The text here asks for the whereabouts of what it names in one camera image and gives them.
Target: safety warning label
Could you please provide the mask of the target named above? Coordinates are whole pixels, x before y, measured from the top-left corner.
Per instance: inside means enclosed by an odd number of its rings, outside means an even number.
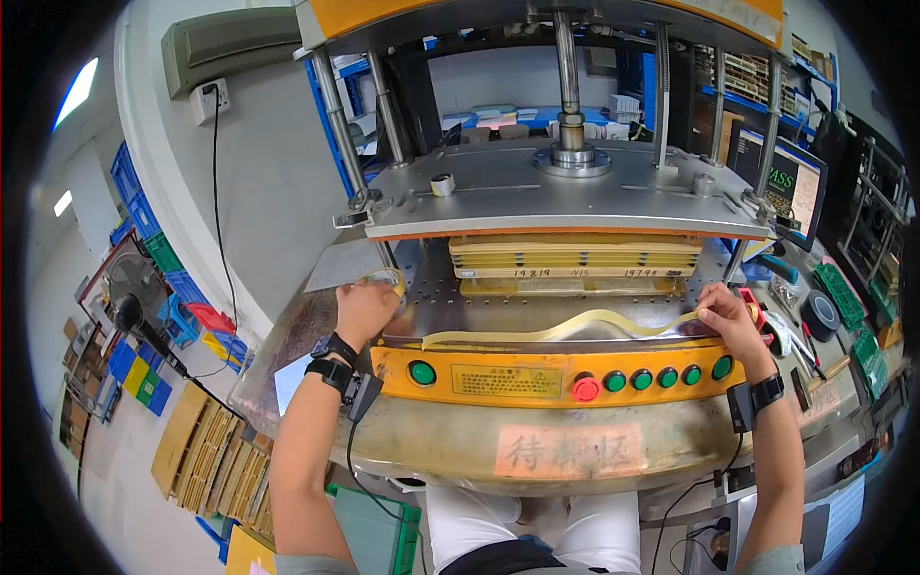
[[[451,364],[454,393],[499,397],[559,397],[562,370]]]

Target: black tape roll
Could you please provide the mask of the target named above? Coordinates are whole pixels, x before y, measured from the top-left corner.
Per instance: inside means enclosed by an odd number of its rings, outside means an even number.
[[[818,341],[830,341],[840,327],[840,314],[831,298],[818,290],[811,290],[799,312],[808,324],[812,336]]]

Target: smart watch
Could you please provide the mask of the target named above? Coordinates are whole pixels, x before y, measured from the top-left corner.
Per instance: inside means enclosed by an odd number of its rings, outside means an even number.
[[[348,383],[351,380],[353,371],[350,366],[336,359],[313,360],[306,366],[304,375],[311,372],[322,375],[324,384],[339,390],[339,395],[345,397],[345,391],[348,389]]]
[[[753,401],[753,414],[757,414],[761,409],[770,405],[783,396],[783,378],[779,374],[773,374],[764,381],[751,387],[751,399]]]
[[[358,359],[358,352],[353,350],[349,344],[345,343],[335,331],[333,331],[331,335],[323,336],[316,342],[316,345],[313,346],[313,350],[310,351],[310,357],[319,360],[325,358],[330,353],[337,353],[342,356],[345,363],[352,367]]]

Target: red emergency stop button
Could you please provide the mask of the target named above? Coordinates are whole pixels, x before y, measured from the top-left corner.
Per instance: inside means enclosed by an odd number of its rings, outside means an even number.
[[[575,376],[572,395],[579,403],[591,403],[601,395],[601,382],[597,381],[593,374],[581,372]]]

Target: ceiling light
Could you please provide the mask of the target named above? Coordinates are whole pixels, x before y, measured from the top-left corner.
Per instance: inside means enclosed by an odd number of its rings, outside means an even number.
[[[61,214],[64,210],[67,209],[67,206],[70,205],[70,202],[74,200],[74,197],[70,195],[70,190],[63,193],[61,199],[54,204],[54,215],[61,217]]]
[[[96,74],[96,64],[98,63],[99,58],[93,58],[87,65],[83,66],[80,74],[76,75],[76,80],[70,86],[67,98],[64,99],[61,111],[58,113],[58,119],[54,122],[55,128],[61,123],[61,120],[67,117],[67,114],[74,111],[77,106],[89,98],[89,88],[93,86],[93,76]]]

